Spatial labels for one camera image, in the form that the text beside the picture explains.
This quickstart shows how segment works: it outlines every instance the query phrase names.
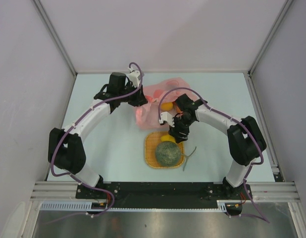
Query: work surface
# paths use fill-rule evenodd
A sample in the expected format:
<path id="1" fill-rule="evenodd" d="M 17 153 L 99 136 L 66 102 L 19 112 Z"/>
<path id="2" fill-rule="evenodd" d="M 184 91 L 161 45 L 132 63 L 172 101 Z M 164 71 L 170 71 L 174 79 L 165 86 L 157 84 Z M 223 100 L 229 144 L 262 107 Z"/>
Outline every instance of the work surface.
<path id="1" fill-rule="evenodd" d="M 165 79 L 182 77 L 209 104 L 229 115 L 255 117 L 250 95 L 241 73 L 146 73 L 143 85 Z M 109 81 L 109 74 L 79 74 L 70 98 L 63 126 L 73 123 L 90 106 L 93 96 Z M 104 181 L 155 182 L 219 182 L 227 175 L 232 158 L 227 136 L 213 127 L 195 122 L 190 126 L 185 151 L 197 146 L 185 168 L 152 169 L 145 162 L 144 142 L 153 130 L 140 130 L 135 122 L 134 109 L 122 104 L 89 134 L 84 142 L 87 163 Z M 265 162 L 254 166 L 248 181 L 274 181 L 266 152 Z M 68 181 L 68 176 L 48 180 Z"/>

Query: metal floor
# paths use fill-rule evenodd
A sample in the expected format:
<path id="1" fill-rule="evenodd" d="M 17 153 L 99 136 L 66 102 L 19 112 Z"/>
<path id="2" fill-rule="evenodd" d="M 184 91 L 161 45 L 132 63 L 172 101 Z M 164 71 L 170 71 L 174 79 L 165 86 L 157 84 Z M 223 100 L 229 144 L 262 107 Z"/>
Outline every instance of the metal floor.
<path id="1" fill-rule="evenodd" d="M 35 238 L 296 238 L 287 203 L 261 203 L 270 224 L 223 213 L 108 212 L 97 218 L 77 215 L 44 225 L 68 212 L 41 211 Z M 251 204 L 244 213 L 257 214 Z"/>

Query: round green object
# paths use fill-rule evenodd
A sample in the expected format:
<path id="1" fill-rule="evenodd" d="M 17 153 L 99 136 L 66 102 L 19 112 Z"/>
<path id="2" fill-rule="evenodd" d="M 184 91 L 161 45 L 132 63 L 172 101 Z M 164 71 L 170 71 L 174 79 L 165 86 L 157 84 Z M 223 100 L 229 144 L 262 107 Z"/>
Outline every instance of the round green object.
<path id="1" fill-rule="evenodd" d="M 163 141 L 155 149 L 155 157 L 161 166 L 173 167 L 181 159 L 181 150 L 176 143 Z"/>

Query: wall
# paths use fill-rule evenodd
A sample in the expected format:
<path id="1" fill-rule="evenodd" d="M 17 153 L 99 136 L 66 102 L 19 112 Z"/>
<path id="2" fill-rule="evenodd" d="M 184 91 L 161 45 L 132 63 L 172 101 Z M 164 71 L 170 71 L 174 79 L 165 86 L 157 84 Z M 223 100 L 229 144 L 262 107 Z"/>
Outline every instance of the wall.
<path id="1" fill-rule="evenodd" d="M 0 233 L 47 171 L 74 82 L 30 0 L 0 0 Z"/>
<path id="2" fill-rule="evenodd" d="M 279 163 L 306 209 L 306 0 L 297 0 L 254 73 Z"/>
<path id="3" fill-rule="evenodd" d="M 42 0 L 77 72 L 249 69 L 285 0 Z"/>

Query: robotic arm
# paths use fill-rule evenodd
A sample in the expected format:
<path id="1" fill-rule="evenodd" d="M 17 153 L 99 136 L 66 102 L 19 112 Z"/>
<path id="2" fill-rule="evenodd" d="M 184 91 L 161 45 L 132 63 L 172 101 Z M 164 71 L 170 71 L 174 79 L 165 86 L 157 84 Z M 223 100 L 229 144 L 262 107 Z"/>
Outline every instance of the robotic arm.
<path id="1" fill-rule="evenodd" d="M 140 72 L 138 70 L 129 69 L 129 74 L 112 73 L 109 83 L 104 85 L 99 93 L 94 96 L 94 100 L 90 108 L 81 117 L 79 123 L 70 124 L 63 129 L 54 128 L 50 132 L 49 139 L 49 162 L 51 163 L 55 149 L 64 134 L 74 127 L 66 136 L 59 150 L 57 151 L 54 165 L 58 168 L 70 172 L 77 179 L 92 187 L 102 187 L 103 178 L 92 170 L 86 164 L 86 154 L 83 142 L 95 126 L 110 115 L 121 103 L 126 102 L 133 107 L 146 104 L 143 94 L 143 86 L 140 85 Z M 141 87 L 136 93 L 125 96 L 138 87 Z"/>
<path id="2" fill-rule="evenodd" d="M 170 125 L 168 133 L 175 138 L 176 143 L 188 139 L 189 126 L 195 121 L 207 123 L 227 135 L 233 162 L 223 183 L 226 185 L 227 190 L 239 187 L 251 162 L 259 157 L 259 152 L 252 140 L 248 136 L 244 137 L 246 132 L 243 128 L 228 118 L 208 109 L 200 99 L 194 102 L 186 94 L 183 94 L 175 102 L 183 113 L 178 117 L 172 117 L 168 112 L 161 113 L 160 124 L 167 122 Z M 255 119 L 251 116 L 244 119 L 234 118 L 239 120 L 250 131 L 261 151 L 265 150 L 266 143 Z"/>

